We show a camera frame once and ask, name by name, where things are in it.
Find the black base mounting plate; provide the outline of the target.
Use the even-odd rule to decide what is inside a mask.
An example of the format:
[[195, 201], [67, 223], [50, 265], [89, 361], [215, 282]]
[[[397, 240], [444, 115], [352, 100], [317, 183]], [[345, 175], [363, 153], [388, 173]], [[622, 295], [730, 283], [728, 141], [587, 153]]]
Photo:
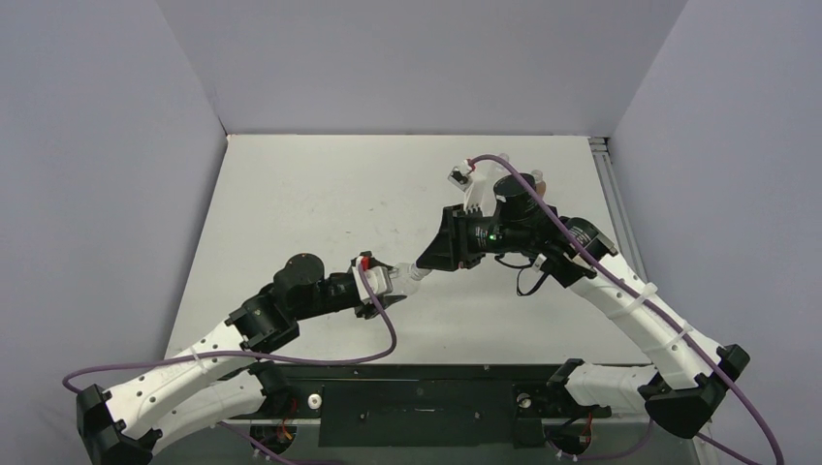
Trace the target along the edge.
[[563, 393], [555, 364], [278, 365], [263, 377], [264, 400], [226, 418], [276, 453], [317, 429], [320, 448], [549, 446], [592, 456], [619, 438], [644, 446], [647, 418], [585, 407]]

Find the clear plastic bottle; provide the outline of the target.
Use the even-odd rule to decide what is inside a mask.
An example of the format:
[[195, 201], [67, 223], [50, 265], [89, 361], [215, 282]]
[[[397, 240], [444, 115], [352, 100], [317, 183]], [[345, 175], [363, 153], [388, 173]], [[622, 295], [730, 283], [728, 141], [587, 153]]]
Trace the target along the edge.
[[389, 271], [391, 291], [389, 295], [415, 294], [421, 287], [422, 281], [417, 282], [409, 277], [409, 266], [413, 263], [400, 263], [399, 267]]

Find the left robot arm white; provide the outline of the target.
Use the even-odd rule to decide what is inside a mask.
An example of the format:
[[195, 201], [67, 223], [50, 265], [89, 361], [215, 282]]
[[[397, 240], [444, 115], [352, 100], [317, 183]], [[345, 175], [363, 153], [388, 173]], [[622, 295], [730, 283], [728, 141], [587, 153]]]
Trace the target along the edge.
[[226, 320], [176, 356], [114, 387], [76, 397], [77, 428], [94, 464], [147, 464], [200, 429], [237, 416], [276, 417], [296, 402], [271, 355], [295, 340], [303, 320], [352, 309], [380, 316], [419, 289], [427, 272], [363, 252], [345, 272], [297, 254]]

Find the tea bottle red label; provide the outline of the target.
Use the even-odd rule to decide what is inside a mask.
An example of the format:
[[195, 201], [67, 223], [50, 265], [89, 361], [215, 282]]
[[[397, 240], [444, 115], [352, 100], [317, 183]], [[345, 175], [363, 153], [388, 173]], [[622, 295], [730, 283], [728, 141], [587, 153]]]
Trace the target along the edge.
[[543, 173], [540, 170], [532, 170], [530, 174], [534, 181], [534, 191], [540, 198], [545, 197], [547, 192], [547, 183], [544, 179]]

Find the blue white bottle cap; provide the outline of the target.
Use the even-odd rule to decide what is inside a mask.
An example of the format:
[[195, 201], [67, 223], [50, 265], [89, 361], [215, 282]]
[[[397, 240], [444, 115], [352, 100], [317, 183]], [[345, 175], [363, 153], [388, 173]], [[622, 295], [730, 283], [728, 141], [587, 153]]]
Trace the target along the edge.
[[411, 263], [408, 273], [412, 280], [420, 282], [431, 274], [431, 269], [420, 268], [415, 263]]

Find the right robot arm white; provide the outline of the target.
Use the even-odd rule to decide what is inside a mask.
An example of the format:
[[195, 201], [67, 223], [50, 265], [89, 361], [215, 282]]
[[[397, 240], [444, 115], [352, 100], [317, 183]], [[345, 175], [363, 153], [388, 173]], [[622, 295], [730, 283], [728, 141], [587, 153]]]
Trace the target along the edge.
[[584, 218], [543, 210], [528, 191], [529, 173], [493, 177], [453, 170], [464, 193], [442, 211], [439, 231], [416, 260], [418, 270], [470, 269], [487, 254], [520, 254], [599, 309], [649, 359], [618, 367], [566, 361], [548, 381], [547, 400], [561, 414], [604, 408], [646, 413], [667, 432], [691, 439], [711, 419], [750, 361], [740, 346], [722, 346], [690, 326], [644, 282], [614, 243]]

